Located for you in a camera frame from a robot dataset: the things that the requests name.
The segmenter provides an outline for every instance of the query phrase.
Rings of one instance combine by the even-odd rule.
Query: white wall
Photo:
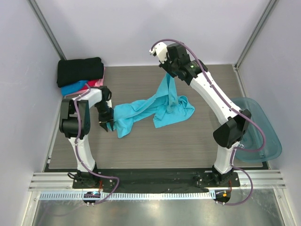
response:
[[[20,225],[42,170],[61,95],[59,60],[26,0],[0,1],[0,221]]]
[[[152,44],[173,38],[206,64],[235,63],[269,0],[37,0],[68,59],[156,65]]]
[[[271,161],[284,177],[301,225],[301,1],[280,0],[240,72],[248,96],[267,114],[282,144]]]

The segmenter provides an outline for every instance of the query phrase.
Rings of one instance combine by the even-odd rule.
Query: gray wood-grain surface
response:
[[[240,97],[236,76],[231,65],[210,65],[209,71],[229,98]],[[112,91],[113,105],[131,103],[153,96],[165,73],[158,66],[108,67],[104,85]],[[187,84],[176,79],[177,93],[187,96],[195,107],[193,116],[183,122],[159,129],[148,117],[133,126],[122,139],[117,133],[105,132],[98,125],[97,110],[90,109],[91,130],[89,143],[98,168],[202,168],[214,164],[217,144],[213,131],[218,120],[202,99]],[[236,161],[239,167],[262,166]],[[76,168],[71,144],[57,133],[49,168]]]

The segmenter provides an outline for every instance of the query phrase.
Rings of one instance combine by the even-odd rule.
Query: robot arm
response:
[[[62,100],[59,129],[65,134],[66,138],[70,141],[75,152],[75,139],[78,134],[78,119],[75,114],[74,99],[66,98]],[[104,86],[100,88],[92,88],[88,94],[81,97],[78,101],[79,113],[81,116],[81,135],[78,139],[78,151],[82,161],[85,165],[94,172],[97,172],[96,162],[92,157],[88,133],[90,131],[90,111],[92,106],[98,110],[98,120],[101,127],[108,131],[107,123],[113,128],[113,109],[111,102],[111,92]],[[78,174],[82,177],[86,174],[87,170],[77,159]]]
[[[209,84],[197,62],[190,60],[190,56],[182,45],[175,43],[167,46],[165,43],[160,42],[150,50],[150,53],[153,56],[158,56],[159,67],[162,67],[172,77],[178,77],[185,81],[187,85],[196,90],[217,116],[221,126],[213,132],[213,137],[218,144],[213,173],[217,183],[225,182],[233,171],[230,163],[232,150],[239,145],[249,122],[231,111],[222,101],[219,94],[231,104],[232,108],[240,111],[248,118],[251,118],[251,113],[248,110],[241,111],[238,106],[231,102],[216,84],[207,67],[200,61],[212,83]]]

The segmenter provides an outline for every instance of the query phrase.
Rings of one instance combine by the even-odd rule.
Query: metal frame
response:
[[[239,73],[238,68],[236,68],[235,65],[232,65],[232,68],[233,68],[233,71],[234,71],[234,73],[235,73],[235,75],[236,75],[236,78],[237,78],[237,81],[238,81],[238,85],[239,85],[239,89],[240,89],[241,95],[242,95],[243,97],[247,97],[248,95],[247,95],[247,93],[246,93],[246,89],[245,89],[245,86],[244,86],[244,84],[243,84],[243,81],[242,81],[242,79],[241,79],[241,77],[240,77],[240,73]]]
[[[274,189],[276,200],[280,208],[282,218],[285,225],[297,225],[295,218],[292,215],[292,209],[288,201],[288,194],[286,189]]]
[[[284,218],[285,224],[295,225],[294,219],[290,212],[289,204],[286,198],[286,186],[279,170],[247,170],[249,173],[254,189],[274,189],[275,195]],[[241,187],[233,189],[250,189],[250,182],[247,176],[237,171],[241,183]],[[34,173],[29,186],[30,200],[28,202],[26,214],[22,226],[31,226],[34,215],[38,206],[38,200],[43,193],[49,191],[62,192],[78,192],[78,191],[96,191],[98,189],[73,189],[73,180],[66,173]],[[223,190],[228,187],[215,187],[210,190]]]
[[[269,18],[271,12],[275,8],[276,4],[278,3],[278,0],[269,0],[266,8],[263,11],[263,14],[261,15],[259,21],[257,22],[257,25],[255,26],[255,29],[253,30],[247,44],[245,45],[242,53],[240,54],[237,63],[235,64],[235,68],[239,68],[246,57],[247,53],[249,52],[251,46],[253,45],[255,39],[257,38],[259,32],[262,30],[265,22]]]
[[[233,189],[250,189],[248,177],[241,171],[238,173],[241,187],[233,187]],[[250,175],[254,189],[268,188],[285,188],[285,183],[282,179],[279,170],[247,170]],[[29,185],[30,192],[34,191],[97,191],[98,189],[73,189],[73,180],[66,173],[34,173],[32,181]],[[229,189],[228,187],[211,187],[210,190]]]
[[[53,151],[53,147],[55,145],[55,138],[58,132],[58,126],[59,126],[59,121],[60,121],[60,107],[58,108],[57,114],[56,114],[56,119],[55,119],[55,126],[54,126],[54,130],[49,142],[49,146],[48,146],[48,153],[46,156],[46,160],[44,163],[44,167],[43,167],[43,172],[45,172],[45,169],[47,169],[49,167],[50,164],[50,160],[51,160],[51,154]]]
[[[53,47],[57,51],[57,54],[59,55],[61,60],[65,60],[65,54],[63,53],[60,45],[58,44],[54,34],[52,33],[44,15],[42,14],[37,2],[35,0],[27,0],[29,5],[31,6],[34,14],[37,16],[38,21],[41,23],[41,26],[43,27],[46,35],[49,37],[50,42],[52,43]]]

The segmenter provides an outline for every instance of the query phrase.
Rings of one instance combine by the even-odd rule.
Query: teal plastic tray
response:
[[[282,152],[281,143],[270,124],[267,116],[263,112],[260,105],[246,97],[234,98],[233,103],[241,109],[248,109],[252,117],[251,119],[263,130],[267,142],[263,150],[257,153],[244,152],[237,150],[235,157],[244,162],[263,162],[277,158]],[[240,147],[246,149],[257,149],[262,145],[262,136],[260,132],[250,124],[243,140],[240,142]]]

